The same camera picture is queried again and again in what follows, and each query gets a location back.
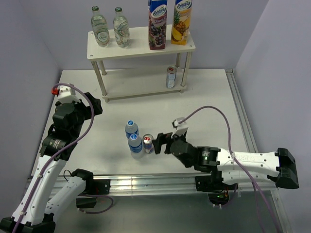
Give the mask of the purple juice carton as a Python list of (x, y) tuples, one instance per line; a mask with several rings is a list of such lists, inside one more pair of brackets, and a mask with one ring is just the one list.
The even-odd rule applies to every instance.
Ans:
[(163, 50), (166, 46), (167, 1), (148, 1), (148, 42), (150, 50)]

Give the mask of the plastic water bottle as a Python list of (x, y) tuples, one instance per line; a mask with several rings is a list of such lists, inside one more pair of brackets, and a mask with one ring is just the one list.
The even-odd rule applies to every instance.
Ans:
[(134, 121), (129, 120), (125, 125), (125, 133), (127, 139), (129, 139), (132, 134), (139, 135), (138, 125)]
[(138, 160), (143, 156), (142, 139), (136, 133), (131, 134), (128, 138), (128, 146), (134, 159)]

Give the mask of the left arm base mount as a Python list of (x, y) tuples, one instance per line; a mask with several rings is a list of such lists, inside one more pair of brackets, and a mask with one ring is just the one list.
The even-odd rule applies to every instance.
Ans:
[(89, 190), (83, 191), (76, 198), (76, 207), (79, 209), (94, 208), (98, 202), (98, 197), (87, 197), (87, 195), (108, 195), (110, 189), (110, 179), (95, 179)]

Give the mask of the pineapple juice carton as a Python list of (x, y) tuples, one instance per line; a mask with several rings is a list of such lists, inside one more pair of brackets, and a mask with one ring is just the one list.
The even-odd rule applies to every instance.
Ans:
[(192, 0), (176, 0), (174, 5), (171, 43), (186, 45), (189, 35)]

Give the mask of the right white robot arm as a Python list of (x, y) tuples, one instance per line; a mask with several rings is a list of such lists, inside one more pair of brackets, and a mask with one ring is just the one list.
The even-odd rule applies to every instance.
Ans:
[(298, 189), (296, 160), (288, 149), (278, 148), (269, 153), (234, 152), (217, 147), (194, 147), (186, 136), (160, 133), (152, 141), (155, 153), (172, 154), (184, 167), (208, 173), (204, 185), (217, 190), (227, 185), (230, 189), (241, 182), (271, 181), (277, 188)]

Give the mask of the silver energy can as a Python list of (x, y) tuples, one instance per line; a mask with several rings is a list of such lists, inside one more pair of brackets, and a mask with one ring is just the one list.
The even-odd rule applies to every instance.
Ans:
[(166, 87), (169, 89), (174, 88), (176, 80), (177, 69), (175, 66), (167, 68)]

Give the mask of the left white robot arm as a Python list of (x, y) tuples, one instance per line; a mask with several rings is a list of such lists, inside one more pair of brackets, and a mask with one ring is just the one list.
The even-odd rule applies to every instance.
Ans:
[(94, 120), (103, 112), (100, 99), (86, 92), (85, 106), (75, 94), (58, 94), (53, 123), (42, 142), (35, 174), (18, 208), (10, 217), (3, 218), (0, 229), (6, 233), (52, 233), (57, 218), (69, 203), (81, 193), (89, 194), (95, 182), (90, 171), (77, 169), (69, 181), (53, 198), (50, 194), (57, 177), (77, 145), (86, 120)]

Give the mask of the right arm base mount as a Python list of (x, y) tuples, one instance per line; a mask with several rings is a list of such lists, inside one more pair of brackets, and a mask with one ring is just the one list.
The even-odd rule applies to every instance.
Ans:
[(216, 175), (195, 176), (195, 187), (198, 192), (220, 193), (223, 191), (237, 190), (238, 184), (225, 184), (221, 172)]

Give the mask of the blue red energy can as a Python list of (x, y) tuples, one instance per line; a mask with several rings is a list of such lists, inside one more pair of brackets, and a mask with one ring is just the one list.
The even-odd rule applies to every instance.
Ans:
[(147, 154), (154, 152), (153, 139), (154, 138), (151, 134), (145, 134), (142, 137), (144, 152)]

